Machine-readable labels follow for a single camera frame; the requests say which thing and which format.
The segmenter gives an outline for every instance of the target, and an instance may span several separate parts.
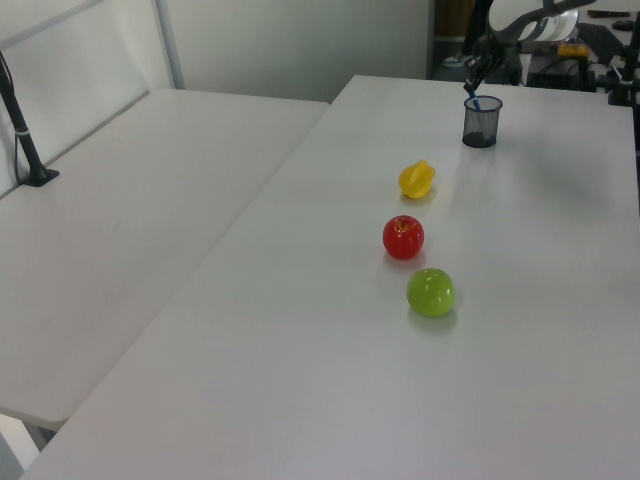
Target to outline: white table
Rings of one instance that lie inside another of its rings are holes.
[[[57,430],[328,106],[157,91],[0,201],[0,413]]]
[[[480,93],[505,101],[487,150],[460,85],[356,77],[25,480],[636,478],[631,112]],[[403,200],[420,158],[435,195]],[[401,213],[415,261],[382,247]],[[443,319],[406,303],[425,265],[457,284]]]

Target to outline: equipment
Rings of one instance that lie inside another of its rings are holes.
[[[624,45],[604,25],[578,23],[576,28],[585,43],[597,55],[598,61],[603,65],[609,65],[613,57],[622,54]]]
[[[482,81],[504,62],[517,42],[563,40],[576,26],[576,10],[594,7],[634,11],[639,9],[640,0],[495,0],[489,11],[487,33],[476,42],[473,58],[465,64],[465,90],[470,95],[475,94]],[[631,92],[634,89],[633,77],[638,64],[639,47],[640,32],[636,28],[631,45],[624,49],[624,74],[611,91],[609,103],[633,104],[635,98],[632,98]]]

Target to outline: black mesh pen holder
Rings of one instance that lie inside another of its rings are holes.
[[[466,100],[464,108],[462,143],[473,148],[495,145],[502,101],[496,97],[482,95]]]

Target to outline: black cable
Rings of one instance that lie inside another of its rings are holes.
[[[22,182],[20,181],[20,175],[18,175],[18,134],[17,133],[14,135],[14,145],[15,145],[15,149],[13,151],[13,172],[14,172],[14,175],[16,176],[16,185],[19,187],[20,185],[22,185]]]
[[[13,77],[11,76],[11,70],[9,70],[9,65],[7,65],[7,61],[4,59],[4,55],[0,51],[0,64],[2,65],[2,69],[7,74],[9,78],[9,83],[11,84],[11,93],[15,94],[15,87],[13,85]],[[13,136],[14,140],[14,150],[13,150],[13,173],[16,177],[16,184],[20,186],[22,182],[20,181],[20,175],[18,174],[18,133],[16,132]]]
[[[9,83],[11,84],[11,92],[15,93],[13,86],[13,77],[11,76],[11,70],[9,70],[9,65],[7,65],[7,61],[4,59],[4,55],[2,55],[2,51],[0,51],[0,63],[2,64],[2,68],[7,73],[7,77],[9,77]]]
[[[553,67],[555,67],[556,65],[565,62],[567,60],[573,60],[573,61],[577,61],[575,58],[569,58],[569,57],[565,57],[565,58],[558,58],[557,60],[551,62],[549,65],[546,65],[544,68],[540,69],[540,71],[536,72],[535,75],[538,77],[538,79],[540,79],[540,77],[542,75],[544,75],[545,73],[547,73],[550,69],[552,69]]]

